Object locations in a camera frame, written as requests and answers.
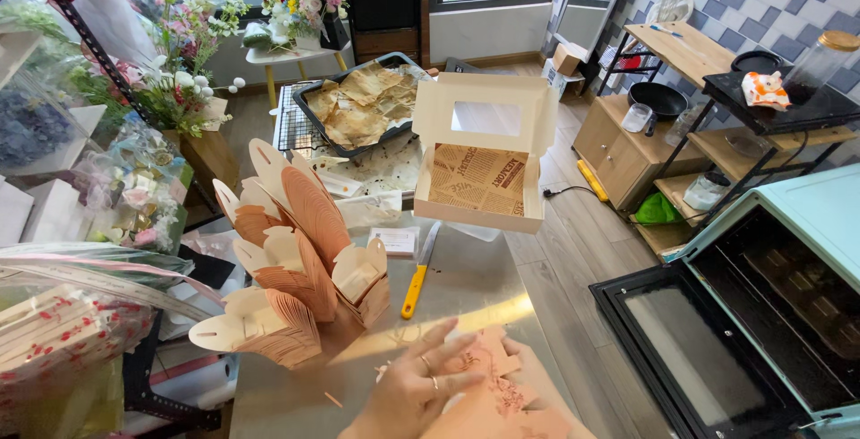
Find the wire rack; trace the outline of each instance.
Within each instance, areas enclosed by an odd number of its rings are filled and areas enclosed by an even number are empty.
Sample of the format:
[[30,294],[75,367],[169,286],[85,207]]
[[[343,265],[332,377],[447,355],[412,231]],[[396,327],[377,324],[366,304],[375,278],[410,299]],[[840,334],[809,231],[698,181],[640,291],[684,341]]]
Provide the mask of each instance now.
[[317,148],[328,146],[317,127],[308,120],[302,108],[292,99],[292,93],[319,80],[300,81],[285,84],[280,88],[280,106],[275,121],[274,142],[272,146],[280,151],[296,150],[306,159]]

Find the black pan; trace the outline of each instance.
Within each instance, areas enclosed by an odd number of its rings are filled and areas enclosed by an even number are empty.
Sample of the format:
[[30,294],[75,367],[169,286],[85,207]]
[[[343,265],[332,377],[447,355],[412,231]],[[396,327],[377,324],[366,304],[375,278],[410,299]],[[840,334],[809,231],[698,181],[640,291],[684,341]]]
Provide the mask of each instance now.
[[654,135],[657,121],[674,121],[687,109],[686,96],[659,82],[633,84],[627,93],[627,103],[631,106],[633,103],[641,103],[654,112],[648,130],[645,132],[646,137]]

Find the cabinet door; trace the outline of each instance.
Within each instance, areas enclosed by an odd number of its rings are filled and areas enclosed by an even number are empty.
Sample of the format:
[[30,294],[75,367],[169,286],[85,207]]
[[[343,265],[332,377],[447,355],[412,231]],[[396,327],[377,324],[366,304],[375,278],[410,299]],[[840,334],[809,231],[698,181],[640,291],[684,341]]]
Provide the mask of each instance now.
[[624,197],[648,167],[648,162],[630,143],[629,138],[619,132],[615,142],[606,152],[606,156],[601,161],[593,163],[593,166],[597,169],[597,177],[603,184],[609,200],[616,208],[620,208]]
[[618,125],[606,114],[603,108],[593,103],[588,109],[585,123],[576,134],[574,148],[593,168],[597,169],[600,162],[606,159],[609,147],[621,134]]

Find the yellow handle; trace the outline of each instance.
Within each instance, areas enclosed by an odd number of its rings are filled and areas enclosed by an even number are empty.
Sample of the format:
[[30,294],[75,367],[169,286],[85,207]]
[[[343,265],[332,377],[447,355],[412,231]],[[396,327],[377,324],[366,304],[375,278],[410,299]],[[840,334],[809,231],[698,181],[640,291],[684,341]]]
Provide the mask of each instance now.
[[404,319],[412,318],[415,313],[415,303],[418,301],[418,295],[421,294],[421,285],[424,284],[427,267],[419,265],[417,268],[412,275],[412,282],[409,283],[409,291],[406,291],[406,300],[403,301],[403,309],[400,311],[400,316]]

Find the white bakery box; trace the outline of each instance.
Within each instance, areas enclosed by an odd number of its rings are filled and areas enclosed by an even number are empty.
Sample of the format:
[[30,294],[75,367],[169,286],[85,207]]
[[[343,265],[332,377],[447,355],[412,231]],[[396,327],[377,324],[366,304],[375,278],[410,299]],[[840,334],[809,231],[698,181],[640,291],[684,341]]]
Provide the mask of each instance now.
[[542,77],[441,73],[418,85],[412,131],[426,148],[414,215],[534,234],[540,158],[558,90]]

